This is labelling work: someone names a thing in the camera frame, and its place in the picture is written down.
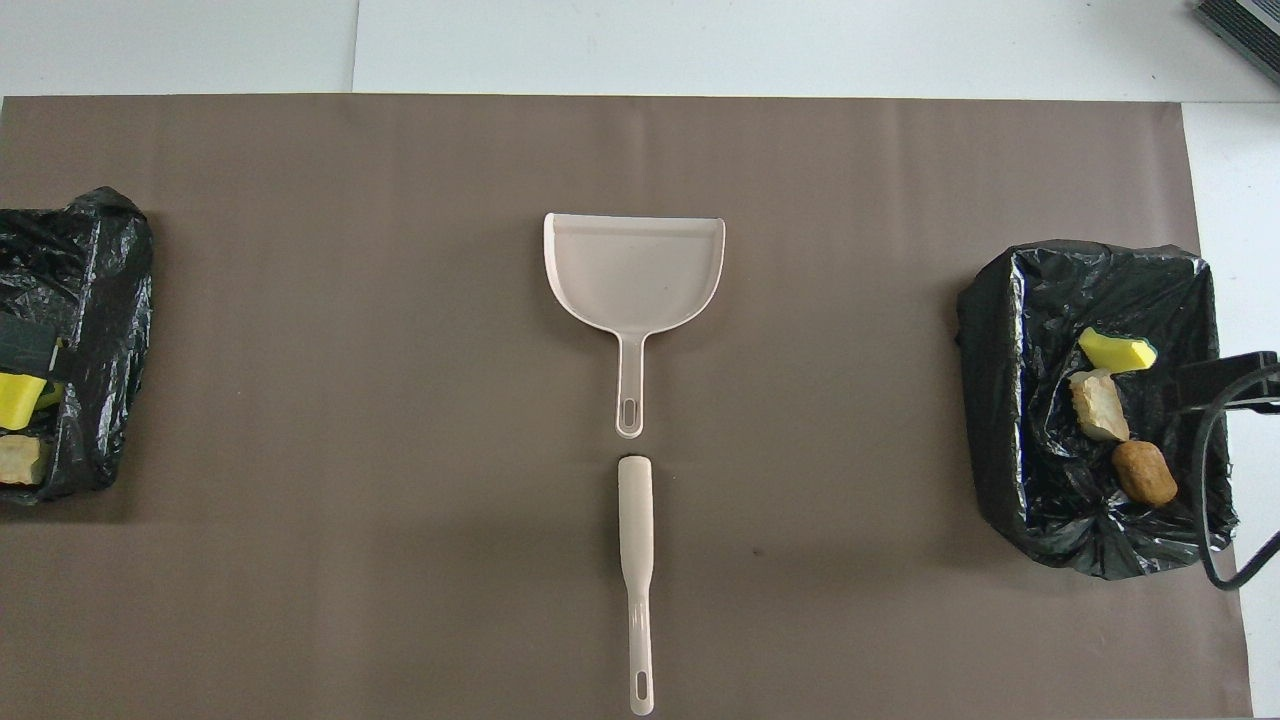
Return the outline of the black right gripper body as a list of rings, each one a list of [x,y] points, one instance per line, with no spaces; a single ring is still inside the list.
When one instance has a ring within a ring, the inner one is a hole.
[[[1262,415],[1280,415],[1280,354],[1257,351],[1230,357],[1192,363],[1175,370],[1175,410],[1206,410],[1220,395],[1248,375],[1274,370],[1254,383],[1233,391],[1226,410],[1248,409]]]

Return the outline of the yellow sponge wedge green backing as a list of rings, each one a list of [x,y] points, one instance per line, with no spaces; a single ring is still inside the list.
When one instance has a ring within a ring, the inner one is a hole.
[[[1158,350],[1147,340],[1103,334],[1094,328],[1085,328],[1076,345],[1096,370],[1112,374],[1144,372],[1158,359]]]

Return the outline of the brown bread roll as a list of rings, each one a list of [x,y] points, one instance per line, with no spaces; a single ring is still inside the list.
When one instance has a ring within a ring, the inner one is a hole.
[[[1158,446],[1139,439],[1123,442],[1114,448],[1111,464],[1132,501],[1162,507],[1176,498],[1178,483]]]

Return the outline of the striped croissant bread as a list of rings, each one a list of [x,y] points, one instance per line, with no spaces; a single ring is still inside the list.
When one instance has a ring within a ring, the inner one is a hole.
[[[1076,421],[1088,438],[1111,442],[1130,439],[1130,427],[1110,372],[1075,372],[1068,377],[1068,387]]]

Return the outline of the pink plastic dustpan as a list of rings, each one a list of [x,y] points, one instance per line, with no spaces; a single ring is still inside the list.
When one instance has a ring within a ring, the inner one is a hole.
[[[543,219],[547,279],[559,305],[618,345],[614,429],[645,427],[645,348],[716,296],[724,265],[719,218],[609,217],[552,211]]]

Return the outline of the beige hand brush black bristles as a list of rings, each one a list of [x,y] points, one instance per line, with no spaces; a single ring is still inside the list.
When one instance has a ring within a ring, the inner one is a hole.
[[[628,455],[618,462],[620,562],[627,594],[628,702],[632,712],[654,711],[650,588],[655,568],[652,461]]]

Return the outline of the notched yellow sponge piece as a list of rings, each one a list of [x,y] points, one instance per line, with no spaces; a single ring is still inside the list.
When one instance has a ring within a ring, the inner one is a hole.
[[[0,372],[0,429],[22,430],[32,416],[61,402],[65,386],[36,375]]]

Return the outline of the beige trash lump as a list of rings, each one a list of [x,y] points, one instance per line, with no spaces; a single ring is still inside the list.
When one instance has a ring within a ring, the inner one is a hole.
[[[45,482],[52,446],[33,436],[0,436],[0,486],[33,487]]]

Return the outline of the open bin with black bag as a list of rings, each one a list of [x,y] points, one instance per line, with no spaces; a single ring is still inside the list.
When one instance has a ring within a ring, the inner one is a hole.
[[[1190,473],[1201,418],[1176,411],[1172,395],[1178,368],[1219,355],[1208,264],[1172,246],[1015,246],[959,295],[957,322],[972,474],[988,524],[1036,562],[1106,580],[1197,565]],[[1076,421],[1068,377],[1096,370],[1076,345],[1085,328],[1158,350],[1151,369],[1111,374],[1130,439],[1158,446],[1178,483],[1162,507],[1121,489],[1111,454],[1123,442],[1091,439]]]

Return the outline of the flat-topped bin with black bag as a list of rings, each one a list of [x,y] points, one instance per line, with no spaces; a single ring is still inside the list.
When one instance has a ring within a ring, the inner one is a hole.
[[[152,264],[145,214],[113,188],[61,209],[0,209],[0,313],[55,329],[45,379],[65,386],[27,428],[0,429],[52,446],[45,482],[0,486],[0,502],[36,505],[116,479],[148,352]]]

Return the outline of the dark grey ribbed device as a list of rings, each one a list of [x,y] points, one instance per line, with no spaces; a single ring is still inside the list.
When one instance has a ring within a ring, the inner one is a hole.
[[[1193,17],[1280,86],[1280,0],[1199,0]]]

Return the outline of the brown table mat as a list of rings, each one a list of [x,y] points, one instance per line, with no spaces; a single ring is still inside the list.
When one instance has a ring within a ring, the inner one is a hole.
[[[655,474],[655,715],[1235,716],[1242,611],[980,518],[957,292],[1015,243],[1197,250],[1171,104],[9,97],[0,208],[156,234],[114,487],[0,503],[0,720],[621,720],[616,464]],[[545,214],[719,218],[618,345]]]

